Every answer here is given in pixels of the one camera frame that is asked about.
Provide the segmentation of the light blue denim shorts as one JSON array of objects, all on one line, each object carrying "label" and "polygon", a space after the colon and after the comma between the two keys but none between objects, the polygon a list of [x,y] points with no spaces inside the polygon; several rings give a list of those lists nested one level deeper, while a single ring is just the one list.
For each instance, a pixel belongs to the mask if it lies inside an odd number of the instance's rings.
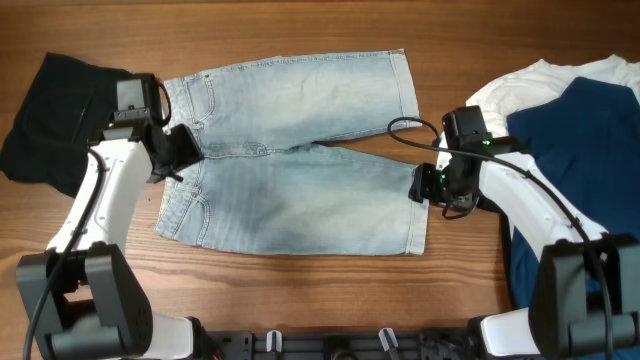
[{"label": "light blue denim shorts", "polygon": [[413,127],[403,50],[272,57],[166,82],[200,162],[167,180],[155,231],[257,255],[420,255],[415,166],[342,147]]}]

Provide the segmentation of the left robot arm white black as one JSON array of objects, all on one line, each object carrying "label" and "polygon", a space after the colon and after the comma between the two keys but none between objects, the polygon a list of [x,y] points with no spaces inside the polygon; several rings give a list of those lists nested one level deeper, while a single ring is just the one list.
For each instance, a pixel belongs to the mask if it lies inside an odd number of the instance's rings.
[{"label": "left robot arm white black", "polygon": [[153,312],[124,251],[148,183],[180,181],[203,155],[184,125],[166,126],[171,104],[152,74],[116,85],[117,109],[88,141],[83,182],[64,225],[16,282],[29,317],[22,356],[45,359],[207,359],[200,322]]}]

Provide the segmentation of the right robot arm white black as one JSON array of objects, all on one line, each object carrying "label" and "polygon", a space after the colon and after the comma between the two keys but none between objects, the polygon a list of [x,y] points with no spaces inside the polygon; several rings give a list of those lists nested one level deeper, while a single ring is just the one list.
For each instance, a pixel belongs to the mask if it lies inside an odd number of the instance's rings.
[{"label": "right robot arm white black", "polygon": [[511,138],[475,139],[447,167],[418,167],[409,195],[471,212],[493,202],[539,261],[531,303],[480,320],[490,358],[573,358],[639,345],[639,242],[611,234],[573,206]]}]

